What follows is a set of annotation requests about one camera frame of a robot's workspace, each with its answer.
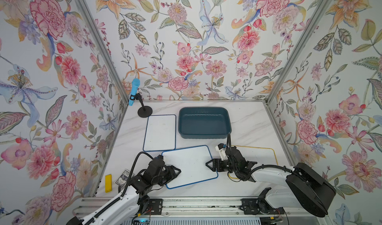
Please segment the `bright blue framed whiteboard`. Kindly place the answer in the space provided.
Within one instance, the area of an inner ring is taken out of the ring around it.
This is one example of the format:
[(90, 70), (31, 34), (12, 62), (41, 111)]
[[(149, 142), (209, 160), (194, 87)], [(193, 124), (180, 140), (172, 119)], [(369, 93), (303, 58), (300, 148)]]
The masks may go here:
[(164, 151), (162, 153), (166, 165), (173, 165), (181, 173), (166, 187), (175, 189), (218, 178), (218, 173), (206, 166), (212, 160), (210, 149), (206, 145)]

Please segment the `yellow framed whiteboard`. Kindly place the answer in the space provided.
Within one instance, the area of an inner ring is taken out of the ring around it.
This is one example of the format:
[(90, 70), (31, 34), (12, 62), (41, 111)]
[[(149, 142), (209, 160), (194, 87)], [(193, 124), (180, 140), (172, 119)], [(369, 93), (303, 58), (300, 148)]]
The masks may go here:
[(256, 162), (252, 168), (260, 165), (272, 164), (278, 165), (275, 151), (272, 148), (236, 146), (246, 161)]

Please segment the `dark blue framed whiteboard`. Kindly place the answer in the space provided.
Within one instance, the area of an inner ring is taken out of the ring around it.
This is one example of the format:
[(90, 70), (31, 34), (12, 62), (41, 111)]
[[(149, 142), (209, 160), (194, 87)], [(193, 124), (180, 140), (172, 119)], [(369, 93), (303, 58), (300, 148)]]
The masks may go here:
[(143, 151), (169, 151), (176, 149), (176, 115), (163, 114), (148, 117)]

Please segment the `teal plastic storage box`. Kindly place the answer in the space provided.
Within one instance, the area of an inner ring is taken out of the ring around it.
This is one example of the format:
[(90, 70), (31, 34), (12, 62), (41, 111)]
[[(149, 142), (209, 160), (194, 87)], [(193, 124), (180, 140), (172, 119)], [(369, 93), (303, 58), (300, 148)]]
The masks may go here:
[(178, 132), (184, 139), (225, 139), (232, 132), (223, 107), (185, 107), (179, 111)]

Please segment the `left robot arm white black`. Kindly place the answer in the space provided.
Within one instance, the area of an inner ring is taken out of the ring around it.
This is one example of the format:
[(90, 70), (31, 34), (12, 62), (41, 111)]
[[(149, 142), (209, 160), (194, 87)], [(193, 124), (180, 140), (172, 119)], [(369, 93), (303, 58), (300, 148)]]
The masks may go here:
[(123, 189), (101, 208), (81, 219), (73, 217), (67, 224), (120, 225), (126, 219), (136, 218), (139, 214), (146, 212), (150, 200), (148, 194), (153, 190), (153, 187), (166, 186), (176, 179), (182, 171), (173, 165), (166, 165), (162, 155), (153, 157), (147, 152), (141, 151), (134, 159), (131, 172), (134, 171), (141, 155), (150, 158), (146, 169), (142, 169), (135, 176), (129, 174)]

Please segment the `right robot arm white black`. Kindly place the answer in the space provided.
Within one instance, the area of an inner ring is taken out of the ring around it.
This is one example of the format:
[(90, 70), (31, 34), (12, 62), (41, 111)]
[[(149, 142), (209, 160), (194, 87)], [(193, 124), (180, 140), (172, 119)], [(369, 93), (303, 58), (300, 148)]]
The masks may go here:
[(305, 163), (287, 167), (273, 164), (258, 165), (244, 158), (227, 137), (225, 144), (216, 146), (219, 158), (206, 162), (213, 172), (233, 173), (242, 182), (265, 182), (280, 188), (265, 188), (257, 197), (273, 208), (303, 208), (311, 215), (323, 218), (336, 195), (335, 188)]

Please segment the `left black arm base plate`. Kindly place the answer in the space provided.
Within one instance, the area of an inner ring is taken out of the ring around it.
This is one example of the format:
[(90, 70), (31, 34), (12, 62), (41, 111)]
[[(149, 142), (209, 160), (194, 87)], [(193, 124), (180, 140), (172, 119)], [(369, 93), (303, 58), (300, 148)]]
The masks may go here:
[(143, 198), (138, 205), (140, 215), (162, 215), (163, 199)]

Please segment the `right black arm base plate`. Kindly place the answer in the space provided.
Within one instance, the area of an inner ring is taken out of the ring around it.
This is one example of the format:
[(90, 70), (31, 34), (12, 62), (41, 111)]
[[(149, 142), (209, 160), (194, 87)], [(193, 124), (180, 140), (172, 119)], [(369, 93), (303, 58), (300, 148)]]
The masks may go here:
[(241, 199), (241, 205), (239, 209), (244, 212), (245, 215), (284, 215), (283, 208), (273, 208), (265, 199), (250, 198)]

